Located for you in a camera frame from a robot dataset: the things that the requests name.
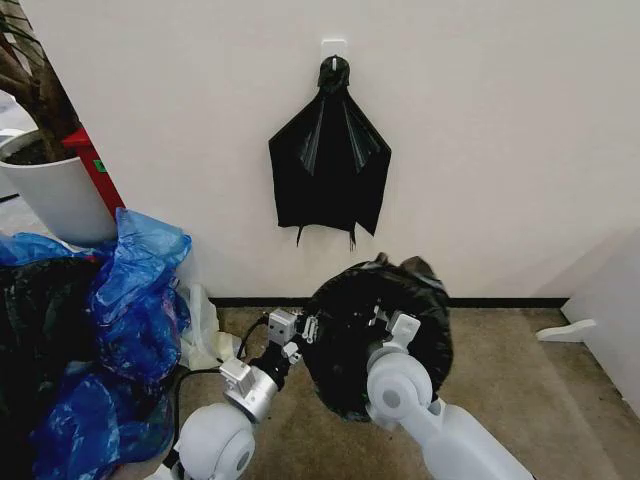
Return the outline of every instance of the soil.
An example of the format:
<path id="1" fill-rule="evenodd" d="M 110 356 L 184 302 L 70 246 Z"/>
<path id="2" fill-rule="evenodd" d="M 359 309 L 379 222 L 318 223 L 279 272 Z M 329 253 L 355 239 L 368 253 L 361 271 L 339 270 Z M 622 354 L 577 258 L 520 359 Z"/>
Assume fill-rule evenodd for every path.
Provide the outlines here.
<path id="1" fill-rule="evenodd" d="M 73 158 L 77 156 L 75 150 L 68 148 L 65 151 L 65 159 Z M 44 153 L 44 142 L 42 140 L 37 140 L 9 157 L 3 160 L 5 163 L 10 163 L 11 165 L 42 165 L 47 162 L 47 157 Z"/>

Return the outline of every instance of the black cable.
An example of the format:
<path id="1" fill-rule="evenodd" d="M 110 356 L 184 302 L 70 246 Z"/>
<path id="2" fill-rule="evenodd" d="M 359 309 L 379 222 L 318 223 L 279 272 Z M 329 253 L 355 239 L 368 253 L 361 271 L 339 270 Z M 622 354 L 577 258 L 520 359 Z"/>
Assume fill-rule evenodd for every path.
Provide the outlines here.
<path id="1" fill-rule="evenodd" d="M 247 330 L 247 333 L 245 333 L 244 337 L 242 338 L 242 342 L 240 343 L 240 348 L 238 349 L 238 354 L 236 355 L 236 358 L 239 359 L 240 357 L 242 357 L 242 351 L 245 350 L 247 346 L 247 342 L 249 341 L 249 337 L 251 336 L 253 331 L 256 328 L 258 328 L 258 325 L 266 325 L 268 322 L 269 322 L 269 316 L 262 315 L 258 320 L 256 320 L 256 322 L 253 325 L 249 327 L 249 330 Z"/>
<path id="2" fill-rule="evenodd" d="M 162 461 L 162 463 L 164 463 L 164 465 L 171 469 L 173 468 L 173 466 L 176 464 L 176 462 L 178 461 L 178 452 L 175 451 L 175 449 L 173 447 L 176 446 L 176 443 L 178 443 L 178 437 L 180 435 L 180 387 L 182 386 L 182 382 L 189 378 L 192 375 L 199 375 L 199 374 L 203 374 L 203 373 L 220 373 L 220 369 L 218 367 L 214 367 L 214 368 L 203 368 L 200 370 L 191 370 L 187 373 L 185 373 L 183 376 L 181 376 L 178 381 L 176 382 L 176 388 L 173 392 L 174 398 L 173 398 L 173 442 L 171 443 L 171 449 L 169 450 L 169 453 L 167 454 L 167 456 L 165 457 L 165 459 Z"/>
<path id="3" fill-rule="evenodd" d="M 267 315 L 263 315 L 261 316 L 258 320 L 256 320 L 256 322 L 251 325 L 251 327 L 249 327 L 249 330 L 247 330 L 247 332 L 244 334 L 244 337 L 242 338 L 242 342 L 240 343 L 240 348 L 238 349 L 238 355 L 237 358 L 240 358 L 242 355 L 242 350 L 245 349 L 246 345 L 247 345 L 247 341 L 249 340 L 249 337 L 251 336 L 251 334 L 253 333 L 253 331 L 258 328 L 258 325 L 266 325 L 268 323 L 269 317 Z M 176 386 L 175 386 L 175 390 L 173 392 L 174 395 L 174 401 L 173 401 L 173 442 L 171 444 L 171 450 L 169 450 L 169 453 L 167 454 L 167 456 L 165 457 L 165 459 L 163 460 L 162 463 L 164 463 L 169 469 L 171 469 L 175 463 L 178 461 L 178 452 L 175 451 L 175 449 L 173 447 L 176 446 L 176 443 L 178 443 L 178 437 L 180 436 L 180 387 L 182 386 L 182 382 L 193 376 L 193 375 L 200 375 L 200 374 L 204 374 L 204 373 L 220 373 L 220 369 L 218 367 L 213 367 L 213 368 L 203 368 L 200 370 L 191 370 L 187 373 L 185 373 L 183 376 L 181 376 L 178 381 L 176 382 Z"/>

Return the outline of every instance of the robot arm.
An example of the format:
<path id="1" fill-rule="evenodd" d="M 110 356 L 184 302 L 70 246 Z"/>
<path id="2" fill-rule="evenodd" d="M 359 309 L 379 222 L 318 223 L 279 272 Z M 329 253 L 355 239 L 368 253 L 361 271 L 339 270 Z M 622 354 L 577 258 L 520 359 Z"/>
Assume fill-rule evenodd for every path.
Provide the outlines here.
<path id="1" fill-rule="evenodd" d="M 200 408 L 185 422 L 176 450 L 190 476 L 186 478 L 232 480 L 244 472 L 255 449 L 253 429 L 284 385 L 289 365 L 300 358 L 295 342 L 313 342 L 315 319 L 304 320 L 303 339 L 296 332 L 295 315 L 272 312 L 264 355 L 251 365 L 235 358 L 222 365 L 231 405 Z M 401 425 L 421 446 L 436 480 L 533 480 L 466 410 L 442 399 L 431 402 L 429 374 L 407 351 L 419 327 L 418 320 L 401 312 L 388 320 L 391 338 L 373 351 L 368 363 L 371 419 L 386 429 Z"/>
<path id="2" fill-rule="evenodd" d="M 415 318 L 396 312 L 387 325 L 391 340 L 370 357 L 367 412 L 373 422 L 389 430 L 400 424 L 437 480 L 532 480 L 469 412 L 442 399 L 431 402 L 429 374 L 407 351 L 419 327 Z"/>

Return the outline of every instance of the carpet floor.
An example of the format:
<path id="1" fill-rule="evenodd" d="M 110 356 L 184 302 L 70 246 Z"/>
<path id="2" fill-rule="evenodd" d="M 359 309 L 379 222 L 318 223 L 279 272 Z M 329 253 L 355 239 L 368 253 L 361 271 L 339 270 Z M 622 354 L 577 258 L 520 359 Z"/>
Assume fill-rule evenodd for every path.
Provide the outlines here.
<path id="1" fill-rule="evenodd" d="M 220 309 L 225 331 L 242 335 L 261 309 Z M 535 331 L 565 324 L 557 310 L 453 309 L 455 360 L 440 394 L 471 412 L 539 480 L 640 479 L 640 422 L 589 351 L 540 344 Z M 264 329 L 248 350 L 264 348 Z M 194 376 L 182 387 L 182 421 L 223 401 L 223 381 Z M 316 397 L 298 363 L 256 431 L 244 479 L 429 479 L 422 455 L 400 429 L 346 422 Z M 161 458 L 113 476 L 142 479 Z"/>

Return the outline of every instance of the white panel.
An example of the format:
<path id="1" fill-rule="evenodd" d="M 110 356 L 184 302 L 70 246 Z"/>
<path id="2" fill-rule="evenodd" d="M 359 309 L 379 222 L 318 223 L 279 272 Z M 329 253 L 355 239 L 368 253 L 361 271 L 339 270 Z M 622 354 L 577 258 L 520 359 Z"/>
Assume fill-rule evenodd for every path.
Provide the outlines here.
<path id="1" fill-rule="evenodd" d="M 387 251 L 454 296 L 567 296 L 640 219 L 640 2 L 24 0 L 124 201 L 217 296 L 304 296 Z M 393 149 L 378 233 L 276 226 L 267 141 L 323 38 Z"/>
<path id="2" fill-rule="evenodd" d="M 640 231 L 562 307 L 571 322 L 596 322 L 585 343 L 640 415 Z"/>

